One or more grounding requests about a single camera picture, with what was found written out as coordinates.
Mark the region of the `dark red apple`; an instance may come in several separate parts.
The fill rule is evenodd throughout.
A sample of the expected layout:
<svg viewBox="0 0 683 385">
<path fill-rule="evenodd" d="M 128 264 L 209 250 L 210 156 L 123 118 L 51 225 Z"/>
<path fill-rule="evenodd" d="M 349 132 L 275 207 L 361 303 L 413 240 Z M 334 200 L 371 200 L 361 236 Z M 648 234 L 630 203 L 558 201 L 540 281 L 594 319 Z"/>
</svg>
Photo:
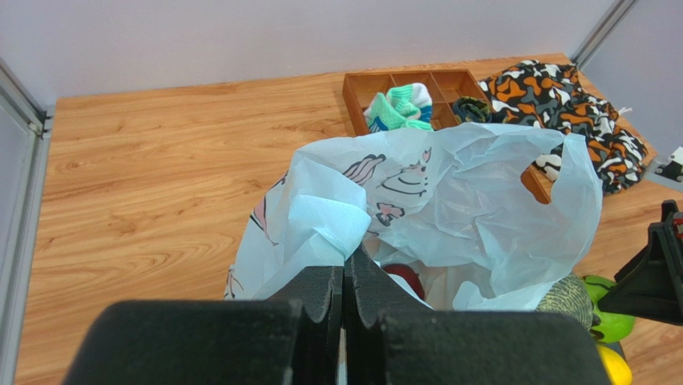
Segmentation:
<svg viewBox="0 0 683 385">
<path fill-rule="evenodd" d="M 419 275 L 410 266 L 403 264 L 389 264 L 384 265 L 382 269 L 389 275 L 400 278 L 400 280 L 398 280 L 400 285 L 405 282 L 405 284 L 410 288 L 411 292 L 415 294 L 418 299 L 422 301 L 425 299 L 425 291 L 419 279 Z"/>
</svg>

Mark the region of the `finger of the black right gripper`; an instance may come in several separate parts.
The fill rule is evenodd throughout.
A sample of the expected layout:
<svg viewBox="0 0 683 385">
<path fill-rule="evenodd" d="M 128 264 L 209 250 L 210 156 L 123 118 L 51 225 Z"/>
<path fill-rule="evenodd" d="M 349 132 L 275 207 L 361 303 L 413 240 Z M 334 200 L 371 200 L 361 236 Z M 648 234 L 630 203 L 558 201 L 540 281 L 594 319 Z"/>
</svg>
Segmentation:
<svg viewBox="0 0 683 385">
<path fill-rule="evenodd" d="M 648 227 L 647 245 L 614 276 L 597 303 L 604 312 L 682 324 L 682 211 L 661 204 L 661 220 Z"/>
</svg>

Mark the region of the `light blue cartoon plastic bag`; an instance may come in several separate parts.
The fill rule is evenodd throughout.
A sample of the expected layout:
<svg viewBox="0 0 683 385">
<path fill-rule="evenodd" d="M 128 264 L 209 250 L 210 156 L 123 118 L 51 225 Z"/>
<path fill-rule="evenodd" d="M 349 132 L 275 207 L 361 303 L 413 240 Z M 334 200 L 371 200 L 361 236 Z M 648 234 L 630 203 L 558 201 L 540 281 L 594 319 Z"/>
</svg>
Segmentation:
<svg viewBox="0 0 683 385">
<path fill-rule="evenodd" d="M 467 123 L 321 140 L 252 211 L 224 298 L 267 298 L 364 246 L 415 268 L 432 308 L 534 310 L 590 250 L 602 200 L 576 134 Z"/>
</svg>

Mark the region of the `netted green melon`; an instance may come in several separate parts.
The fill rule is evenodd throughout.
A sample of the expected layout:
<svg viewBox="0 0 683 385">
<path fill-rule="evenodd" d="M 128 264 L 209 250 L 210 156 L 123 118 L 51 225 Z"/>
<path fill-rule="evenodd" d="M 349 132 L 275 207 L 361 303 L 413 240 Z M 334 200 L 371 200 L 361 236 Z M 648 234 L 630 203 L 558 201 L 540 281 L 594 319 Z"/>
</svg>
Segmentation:
<svg viewBox="0 0 683 385">
<path fill-rule="evenodd" d="M 556 282 L 535 308 L 537 312 L 564 314 L 585 330 L 593 323 L 593 304 L 584 281 L 574 273 Z"/>
</svg>

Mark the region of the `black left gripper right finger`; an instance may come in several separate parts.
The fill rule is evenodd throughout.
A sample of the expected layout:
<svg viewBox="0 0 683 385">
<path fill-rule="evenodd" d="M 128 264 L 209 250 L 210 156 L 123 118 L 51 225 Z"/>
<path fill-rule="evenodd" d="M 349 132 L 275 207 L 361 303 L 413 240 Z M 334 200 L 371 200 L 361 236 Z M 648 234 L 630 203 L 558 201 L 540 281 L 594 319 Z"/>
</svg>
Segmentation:
<svg viewBox="0 0 683 385">
<path fill-rule="evenodd" d="M 350 384 L 607 384 L 595 343 L 563 314 L 437 311 L 364 249 L 344 265 Z"/>
</svg>

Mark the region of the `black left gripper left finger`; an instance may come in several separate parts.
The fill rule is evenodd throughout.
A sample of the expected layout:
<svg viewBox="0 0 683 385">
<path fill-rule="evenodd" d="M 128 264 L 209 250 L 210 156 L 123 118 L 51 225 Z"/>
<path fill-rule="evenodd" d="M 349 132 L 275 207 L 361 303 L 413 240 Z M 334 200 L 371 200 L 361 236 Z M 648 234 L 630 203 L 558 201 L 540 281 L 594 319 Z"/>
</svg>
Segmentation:
<svg viewBox="0 0 683 385">
<path fill-rule="evenodd" d="M 88 330 L 67 384 L 333 384 L 343 270 L 307 267 L 264 300 L 135 300 Z"/>
</svg>

